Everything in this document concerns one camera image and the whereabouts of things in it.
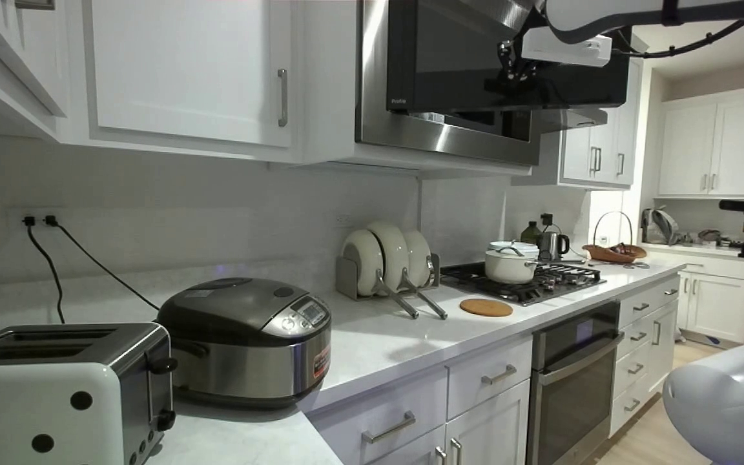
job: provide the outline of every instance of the rice cooker lid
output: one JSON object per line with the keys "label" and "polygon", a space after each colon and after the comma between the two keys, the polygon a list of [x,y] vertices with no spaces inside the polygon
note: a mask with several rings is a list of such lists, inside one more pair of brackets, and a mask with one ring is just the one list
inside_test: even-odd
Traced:
{"label": "rice cooker lid", "polygon": [[306,293],[270,280],[217,280],[171,297],[157,318],[173,340],[221,345],[299,342],[328,327]]}

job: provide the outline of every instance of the dish rack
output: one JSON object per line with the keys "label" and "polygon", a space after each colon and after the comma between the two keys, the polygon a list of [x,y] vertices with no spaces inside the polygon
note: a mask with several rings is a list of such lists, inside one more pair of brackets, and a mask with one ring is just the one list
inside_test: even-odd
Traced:
{"label": "dish rack", "polygon": [[[598,241],[598,226],[602,226],[602,219],[610,217],[610,214],[625,217],[625,226],[627,226],[627,230],[629,230],[629,244],[616,244],[616,247],[611,247],[611,249],[596,247],[596,241]],[[647,257],[641,247],[636,247],[632,219],[629,219],[625,212],[620,212],[620,209],[604,212],[604,214],[596,219],[593,236],[592,236],[592,247],[583,247],[583,252],[585,252],[593,261],[604,261],[604,263],[632,263],[636,260],[646,260],[646,257]]]}
{"label": "dish rack", "polygon": [[[437,287],[442,283],[439,257],[432,254],[425,260],[425,267],[429,267],[429,280],[424,287]],[[348,301],[363,297],[356,293],[359,270],[361,270],[361,263],[359,263],[359,257],[353,257],[353,254],[345,254],[335,261],[335,291]],[[375,297],[387,297],[387,301],[397,302],[408,318],[418,322],[418,310],[410,302],[406,302],[406,296],[416,296],[418,301],[424,301],[437,314],[439,322],[446,322],[446,314],[437,302],[432,302],[414,283],[406,280],[406,270],[399,274],[397,291],[389,291],[381,280],[381,271],[376,271]]]}

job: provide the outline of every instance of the basket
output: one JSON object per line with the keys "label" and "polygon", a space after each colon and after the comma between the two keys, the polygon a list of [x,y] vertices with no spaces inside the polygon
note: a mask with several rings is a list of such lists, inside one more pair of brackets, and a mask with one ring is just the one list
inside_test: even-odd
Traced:
{"label": "basket", "polygon": [[583,247],[583,252],[588,254],[588,260],[593,261],[604,261],[604,263],[632,263],[636,260],[646,260],[647,254],[641,249],[641,247],[632,247],[636,238],[632,238],[632,219],[625,214],[625,212],[604,212],[596,226],[593,226],[593,236],[592,236],[592,244],[596,244],[596,236],[598,236],[598,226],[606,214],[620,214],[625,217],[627,223],[627,230],[629,230],[629,244],[616,244],[611,249],[602,249],[602,247]]}

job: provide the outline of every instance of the microwave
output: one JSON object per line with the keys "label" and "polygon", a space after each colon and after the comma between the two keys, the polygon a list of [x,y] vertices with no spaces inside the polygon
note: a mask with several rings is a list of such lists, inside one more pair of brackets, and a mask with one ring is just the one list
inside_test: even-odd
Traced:
{"label": "microwave", "polygon": [[[534,64],[501,81],[514,0],[359,0],[356,142],[501,165],[536,165],[540,136],[604,125],[627,97],[627,57]],[[629,39],[611,35],[614,48]]]}

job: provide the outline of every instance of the kitchen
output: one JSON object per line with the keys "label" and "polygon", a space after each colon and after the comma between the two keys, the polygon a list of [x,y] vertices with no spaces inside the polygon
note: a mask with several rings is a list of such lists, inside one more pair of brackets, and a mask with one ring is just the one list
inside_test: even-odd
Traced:
{"label": "kitchen", "polygon": [[[332,57],[309,57],[292,48],[332,43],[330,37],[340,35],[352,37],[348,21],[330,21],[328,30],[321,24],[328,35],[305,37],[306,30],[296,21],[292,24],[292,19],[306,19],[306,12],[294,12],[299,6],[270,4],[277,12],[235,6],[235,13],[226,12],[229,6],[219,6],[219,12],[198,12],[195,24],[181,21],[181,30],[195,27],[195,32],[185,32],[195,45],[189,45],[185,53],[179,55],[176,45],[166,43],[154,43],[162,49],[132,49],[142,43],[132,43],[124,35],[133,35],[142,24],[146,27],[150,8],[144,6],[136,6],[136,12],[119,12],[119,4],[56,4],[56,8],[60,17],[70,21],[61,21],[64,30],[43,32],[64,37],[64,43],[48,45],[64,53],[61,63],[67,63],[64,70],[70,76],[61,84],[70,85],[67,93],[56,93],[60,85],[56,92],[35,92],[35,81],[18,84],[0,63],[0,329],[15,323],[56,323],[56,291],[46,263],[25,238],[21,226],[22,214],[56,214],[102,263],[133,283],[150,301],[166,302],[173,293],[212,276],[270,276],[294,283],[309,293],[332,293],[332,261],[340,241],[353,227],[372,219],[421,230],[432,249],[443,261],[455,263],[473,257],[481,260],[483,249],[496,241],[496,236],[516,238],[527,219],[536,219],[543,212],[553,212],[554,226],[582,247],[588,241],[592,226],[606,209],[623,209],[629,217],[638,217],[641,207],[651,205],[646,200],[653,200],[647,188],[632,188],[632,195],[585,195],[553,186],[505,188],[505,179],[522,176],[523,172],[451,161],[442,163],[443,172],[437,172],[437,157],[416,155],[408,157],[408,168],[402,168],[402,157],[393,157],[393,154],[353,146],[353,116],[352,107],[345,107],[345,102],[353,103],[353,45],[330,45],[337,48]],[[215,35],[229,35],[232,39],[224,45],[241,45],[241,55],[237,49],[229,53],[226,48],[219,48],[219,43],[206,35],[208,27],[217,27]],[[129,70],[119,53],[132,55],[136,63],[146,63]],[[179,55],[185,63],[157,61],[162,55]],[[139,70],[150,70],[157,81],[144,81]],[[309,77],[318,77],[318,85],[303,89],[305,84],[294,81],[299,72],[315,72]],[[287,107],[277,102],[277,93],[283,92],[283,85],[288,85]],[[241,89],[251,89],[253,97],[268,93],[270,107],[263,108],[263,102],[246,102]],[[153,115],[144,115],[150,111],[146,107],[136,107],[142,115],[133,115],[126,107],[126,102],[133,102],[133,93],[166,99],[162,103],[168,107],[185,103],[181,99],[195,99],[206,103],[206,115],[221,115],[226,108],[219,108],[219,103],[235,102],[235,108],[243,115],[226,115],[221,123],[241,123],[241,128],[229,125],[224,128],[224,136],[219,136],[221,129],[215,123],[202,120],[206,115],[154,120]],[[647,157],[651,142],[647,136],[644,138],[647,146],[644,148],[644,157]],[[641,176],[636,168],[632,186],[638,183],[651,186],[651,173]],[[611,226],[602,227],[598,244],[627,238],[620,234],[623,226],[616,219],[606,223]],[[73,323],[153,322],[146,305],[133,302],[132,296],[102,280],[64,236],[52,227],[35,227],[35,238],[56,260],[64,283],[64,314]],[[610,271],[606,283],[614,291],[610,291],[611,296],[606,297],[636,293],[636,287],[620,287],[614,276],[616,271]],[[446,297],[443,291],[429,291],[425,296],[437,301]],[[443,342],[465,345],[451,345],[451,353],[437,354],[434,359],[406,364],[399,368],[402,372],[416,369],[418,364],[425,369],[432,363],[446,364],[458,359],[468,345],[469,350],[491,345],[469,342],[486,332],[474,318],[463,318],[465,323],[451,332],[449,327],[432,322],[432,314],[421,314],[416,327],[406,327],[410,322],[402,322],[393,302],[375,302],[375,310],[359,309],[359,314],[379,318],[379,332],[367,329],[363,337],[363,332],[353,329],[348,322],[343,327],[348,329],[345,340],[356,337],[363,345],[393,342],[389,354],[394,359],[418,359],[418,354],[425,354]],[[425,342],[397,340],[402,332],[416,329],[421,337],[425,333]],[[511,340],[522,329],[523,323],[505,327],[503,333],[499,332],[481,340],[494,340],[496,345],[499,340]],[[332,356],[332,369],[325,377],[322,391],[325,402],[328,385],[345,382],[337,369],[340,356],[345,354]],[[385,385],[397,377],[406,382],[397,364],[387,363],[385,368],[381,374],[367,382]],[[332,402],[361,394],[361,382],[348,382],[345,391],[348,394],[332,394]],[[303,438],[318,438],[303,417],[292,417],[287,427]],[[253,431],[246,431],[237,421],[224,424],[224,430],[219,427],[219,431],[232,431],[232,438],[243,438],[246,442],[253,440]],[[198,438],[202,434],[166,434],[166,452],[173,451],[168,442],[198,442]],[[303,448],[322,452],[325,444],[321,440],[318,444]]]}

